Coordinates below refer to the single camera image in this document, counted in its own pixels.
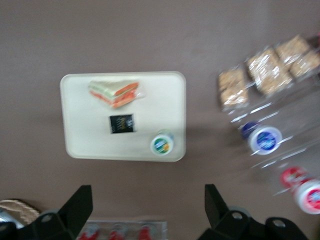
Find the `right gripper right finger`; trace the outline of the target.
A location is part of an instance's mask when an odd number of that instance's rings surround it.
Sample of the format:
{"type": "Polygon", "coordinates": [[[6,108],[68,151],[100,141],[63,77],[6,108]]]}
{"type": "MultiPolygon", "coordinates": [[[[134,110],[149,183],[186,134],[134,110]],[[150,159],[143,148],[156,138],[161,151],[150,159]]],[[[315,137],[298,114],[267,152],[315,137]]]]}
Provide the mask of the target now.
{"type": "Polygon", "coordinates": [[[200,240],[249,240],[250,218],[240,210],[232,210],[225,203],[214,184],[204,187],[204,208],[210,227],[200,240]]]}

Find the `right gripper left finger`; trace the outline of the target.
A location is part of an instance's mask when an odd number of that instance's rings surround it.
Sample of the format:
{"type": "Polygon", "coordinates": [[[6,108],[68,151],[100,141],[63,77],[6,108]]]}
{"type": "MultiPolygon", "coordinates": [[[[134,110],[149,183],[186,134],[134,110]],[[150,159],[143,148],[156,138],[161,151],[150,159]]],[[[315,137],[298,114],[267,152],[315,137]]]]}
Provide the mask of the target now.
{"type": "Polygon", "coordinates": [[[82,185],[57,211],[31,223],[30,240],[75,240],[93,211],[92,187],[82,185]]]}

